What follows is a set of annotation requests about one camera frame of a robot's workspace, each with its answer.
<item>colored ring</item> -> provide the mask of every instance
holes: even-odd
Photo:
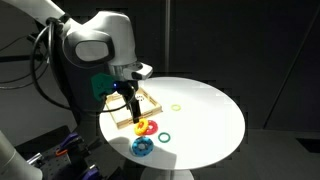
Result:
[[[148,125],[148,121],[145,118],[142,118],[139,120],[139,123],[137,123],[134,127],[134,132],[136,133],[136,135],[141,136],[148,129]]]
[[[140,144],[143,144],[145,148],[141,149]],[[153,142],[150,138],[142,136],[137,138],[132,144],[132,151],[136,156],[143,157],[148,155],[153,150]]]
[[[168,139],[167,139],[167,140],[161,140],[160,137],[163,136],[163,135],[167,135],[167,136],[168,136]],[[171,137],[170,137],[170,135],[169,135],[168,133],[162,132],[162,133],[159,134],[158,139],[159,139],[159,141],[162,142],[162,143],[167,143],[167,142],[170,141]]]
[[[158,124],[152,120],[148,121],[148,129],[144,133],[145,135],[152,135],[158,131]]]
[[[180,111],[181,106],[178,105],[178,104],[173,104],[173,105],[171,106],[171,109],[174,110],[174,111]]]

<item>blue ring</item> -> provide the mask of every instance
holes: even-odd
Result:
[[[139,144],[143,144],[145,146],[144,149],[139,148]],[[150,138],[142,136],[137,138],[132,144],[132,151],[135,155],[139,157],[143,157],[148,155],[153,150],[153,142]]]

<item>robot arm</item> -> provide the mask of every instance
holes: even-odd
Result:
[[[152,74],[152,67],[137,61],[135,42],[129,18],[114,12],[99,12],[85,24],[79,24],[50,0],[3,0],[29,14],[44,26],[48,18],[57,19],[53,36],[53,58],[50,65],[55,79],[67,98],[77,124],[83,120],[96,120],[82,110],[101,112],[103,99],[97,101],[92,88],[92,79],[103,73],[112,89],[113,82],[122,87],[130,83],[137,90],[138,81]],[[132,93],[119,90],[126,101]],[[140,116],[139,102],[131,102],[134,119]]]

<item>dark floor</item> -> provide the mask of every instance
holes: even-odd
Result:
[[[86,128],[79,128],[90,137]],[[320,153],[309,152],[297,138],[320,139],[319,133],[249,130],[238,151],[212,166],[192,170],[195,180],[319,180]],[[96,162],[103,174],[121,167],[130,180],[140,178],[144,166],[126,160],[107,143],[88,161]]]

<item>white tabletop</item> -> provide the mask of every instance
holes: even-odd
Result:
[[[156,134],[147,136],[154,150],[145,157],[132,155],[138,138],[134,125],[118,130],[109,113],[100,116],[102,134],[124,157],[147,167],[163,170],[196,169],[214,164],[230,155],[245,132],[243,115],[226,94],[207,84],[184,78],[161,77],[140,81],[139,86],[162,105],[163,112],[148,118],[157,122]],[[179,104],[180,111],[171,105]],[[167,132],[168,143],[158,135]]]

